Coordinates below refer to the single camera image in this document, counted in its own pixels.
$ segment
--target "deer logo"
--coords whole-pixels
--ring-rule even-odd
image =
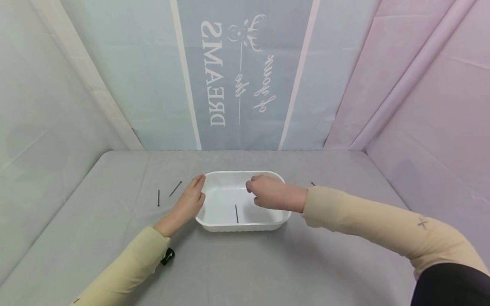
[[[255,26],[260,22],[260,20],[263,20],[265,17],[266,16],[264,14],[255,16],[250,26],[248,26],[248,19],[245,20],[243,26],[237,26],[237,25],[230,26],[228,28],[229,31],[228,39],[232,42],[240,41],[245,45],[245,47],[247,47],[250,44],[252,50],[261,52],[262,48],[258,47],[254,43],[254,40],[257,39],[257,37],[253,36],[254,34],[253,32],[258,30],[257,28],[255,28]]]

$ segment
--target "gray table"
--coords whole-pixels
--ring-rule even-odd
[[[315,182],[406,208],[361,152],[113,151],[0,287],[0,304],[69,304],[175,204],[194,175],[218,170],[271,170],[290,184]],[[298,214],[274,232],[209,233],[191,222],[171,247],[173,262],[160,266],[126,305],[409,305],[415,284],[399,255],[359,237],[309,228]]]

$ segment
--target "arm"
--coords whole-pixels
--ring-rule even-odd
[[[116,306],[150,274],[162,260],[170,236],[201,209],[206,177],[189,183],[169,214],[153,227],[143,229],[128,247],[72,303],[75,306]]]
[[[253,177],[247,189],[255,204],[302,213],[311,227],[356,235],[408,258],[418,276],[442,262],[473,267],[489,274],[468,240],[456,229],[390,205],[361,199],[326,188],[286,185],[271,177]]]

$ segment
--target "dark clothing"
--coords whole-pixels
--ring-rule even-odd
[[[412,306],[490,306],[490,277],[457,263],[440,263],[422,272]]]

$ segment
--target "sleeve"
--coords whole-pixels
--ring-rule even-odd
[[[119,305],[137,285],[155,272],[169,244],[170,238],[146,227],[70,305]]]
[[[308,189],[303,211],[308,226],[356,235],[408,258],[420,274],[438,263],[459,263],[485,274],[485,264],[453,227],[394,206],[326,188]]]

